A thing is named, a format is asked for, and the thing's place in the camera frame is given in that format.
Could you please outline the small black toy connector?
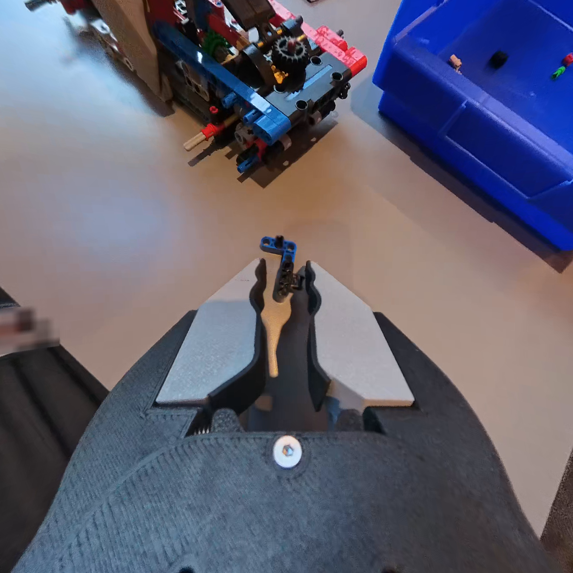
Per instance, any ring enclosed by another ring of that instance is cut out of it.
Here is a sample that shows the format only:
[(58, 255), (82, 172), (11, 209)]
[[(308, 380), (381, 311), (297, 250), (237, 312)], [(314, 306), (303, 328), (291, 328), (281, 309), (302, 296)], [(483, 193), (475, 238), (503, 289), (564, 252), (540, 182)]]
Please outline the small black toy connector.
[(279, 304), (285, 303), (291, 295), (304, 288), (304, 283), (305, 273), (295, 272), (293, 259), (284, 258), (276, 274), (273, 299)]

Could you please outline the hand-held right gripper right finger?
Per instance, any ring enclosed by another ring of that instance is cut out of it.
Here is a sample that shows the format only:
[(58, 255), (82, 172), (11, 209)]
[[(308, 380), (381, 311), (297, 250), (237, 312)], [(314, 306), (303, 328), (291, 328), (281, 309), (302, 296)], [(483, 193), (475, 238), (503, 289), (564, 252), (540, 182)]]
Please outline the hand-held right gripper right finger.
[(414, 396), (371, 307), (316, 262), (305, 267), (309, 393), (315, 410), (409, 407)]

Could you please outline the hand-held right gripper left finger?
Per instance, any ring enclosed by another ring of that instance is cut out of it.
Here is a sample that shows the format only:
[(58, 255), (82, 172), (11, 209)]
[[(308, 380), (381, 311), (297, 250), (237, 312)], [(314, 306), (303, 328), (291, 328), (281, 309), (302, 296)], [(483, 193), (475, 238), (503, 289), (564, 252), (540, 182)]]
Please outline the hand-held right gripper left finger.
[(261, 305), (267, 284), (256, 258), (196, 311), (155, 399), (159, 406), (246, 411), (262, 393)]

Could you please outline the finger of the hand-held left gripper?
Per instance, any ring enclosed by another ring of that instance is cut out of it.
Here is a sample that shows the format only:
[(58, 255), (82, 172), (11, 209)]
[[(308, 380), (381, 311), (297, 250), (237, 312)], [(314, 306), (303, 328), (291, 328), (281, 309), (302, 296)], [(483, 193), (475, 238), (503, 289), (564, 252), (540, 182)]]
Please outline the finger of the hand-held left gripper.
[(147, 1), (92, 1), (92, 4), (139, 78), (163, 102), (171, 101), (171, 85), (160, 72), (157, 47), (146, 20)]

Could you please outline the blue plastic bin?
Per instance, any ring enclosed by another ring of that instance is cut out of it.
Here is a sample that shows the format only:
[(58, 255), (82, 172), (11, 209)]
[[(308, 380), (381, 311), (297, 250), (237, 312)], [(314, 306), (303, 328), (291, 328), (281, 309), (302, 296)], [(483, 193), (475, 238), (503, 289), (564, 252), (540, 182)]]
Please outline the blue plastic bin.
[[(488, 66), (497, 50), (509, 57)], [(560, 250), (572, 250), (572, 1), (402, 1), (379, 112)], [(455, 54), (461, 74), (448, 64)]]

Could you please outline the partly built toy car chassis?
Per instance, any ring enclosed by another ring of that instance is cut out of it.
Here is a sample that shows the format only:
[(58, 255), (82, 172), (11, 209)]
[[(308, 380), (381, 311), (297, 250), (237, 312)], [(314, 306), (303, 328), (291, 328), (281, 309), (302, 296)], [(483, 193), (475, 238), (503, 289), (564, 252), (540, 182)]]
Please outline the partly built toy car chassis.
[[(160, 72), (177, 100), (205, 122), (183, 144), (240, 147), (240, 175), (285, 159), (302, 130), (347, 98), (367, 57), (343, 31), (305, 23), (278, 1), (147, 1)], [(81, 14), (111, 58), (136, 74), (92, 1), (25, 1), (29, 11), (60, 4)]]

